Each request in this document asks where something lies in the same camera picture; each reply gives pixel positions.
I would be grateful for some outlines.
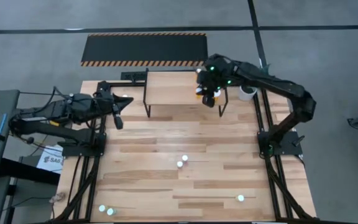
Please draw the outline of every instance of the gray concrete floor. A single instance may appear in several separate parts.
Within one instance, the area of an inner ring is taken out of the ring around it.
[[[260,26],[358,25],[358,1],[254,2]],[[0,29],[249,25],[246,0],[0,0]],[[207,34],[210,54],[259,64],[252,31]],[[0,34],[0,89],[50,92],[56,85],[78,92],[83,80],[144,69],[80,67],[86,36]],[[346,122],[358,116],[358,30],[264,31],[262,40],[271,74],[304,85],[318,103],[314,119],[297,126],[306,135],[302,147],[318,216],[358,223],[358,131]],[[24,95],[19,107],[46,100]],[[4,157],[18,160],[33,150],[9,139]],[[21,207],[14,223],[49,216],[49,204]]]

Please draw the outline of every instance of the wooden table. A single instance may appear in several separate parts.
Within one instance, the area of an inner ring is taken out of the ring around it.
[[[81,92],[92,94],[97,83],[83,82]],[[148,118],[142,87],[114,87],[116,95],[135,99],[122,112],[124,129],[116,130],[111,116],[106,122],[108,145],[99,166],[91,221],[274,220],[265,164],[259,158],[254,103],[238,100],[237,90],[228,88],[230,103],[222,118],[214,108],[203,105],[156,105]],[[278,123],[289,113],[287,99],[268,96]],[[189,161],[178,170],[176,162],[184,154]],[[68,194],[76,161],[76,157],[65,160],[57,192]],[[303,165],[294,156],[282,156],[282,161],[289,191],[306,212],[315,215]],[[239,194],[245,202],[235,200]],[[87,196],[86,192],[80,218],[85,216]],[[66,204],[56,203],[55,213],[60,214]],[[102,204],[117,209],[117,214],[99,212]]]
[[[195,94],[198,86],[196,81],[196,72],[147,72],[144,91],[147,116],[150,117],[152,105],[202,105],[201,97]],[[221,106],[227,104],[227,91],[221,92],[221,96],[215,101],[220,116],[226,108],[224,106],[222,110]]]

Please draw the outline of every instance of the black rubber mat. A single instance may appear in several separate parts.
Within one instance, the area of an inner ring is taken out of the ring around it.
[[[90,34],[81,66],[200,66],[208,57],[206,34]]]

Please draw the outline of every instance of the small white ball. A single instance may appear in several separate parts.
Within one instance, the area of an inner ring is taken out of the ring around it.
[[[105,209],[106,209],[106,206],[104,206],[104,205],[99,206],[99,212],[104,212]]]
[[[114,215],[116,213],[116,211],[114,210],[114,209],[112,209],[112,208],[109,208],[108,210],[107,210],[107,214],[108,215]]]
[[[189,157],[187,155],[183,155],[181,157],[181,159],[182,159],[183,162],[186,162],[189,159]]]
[[[238,195],[236,198],[239,202],[243,202],[245,200],[243,195]]]
[[[178,168],[183,167],[183,162],[182,162],[182,161],[178,161],[178,162],[177,162],[177,166],[178,166]]]

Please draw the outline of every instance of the white cup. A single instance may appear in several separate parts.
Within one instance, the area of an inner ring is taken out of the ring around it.
[[[242,101],[249,101],[252,99],[252,97],[254,97],[255,93],[257,92],[257,88],[256,87],[249,87],[253,90],[252,93],[246,93],[242,90],[241,86],[239,87],[239,98]]]

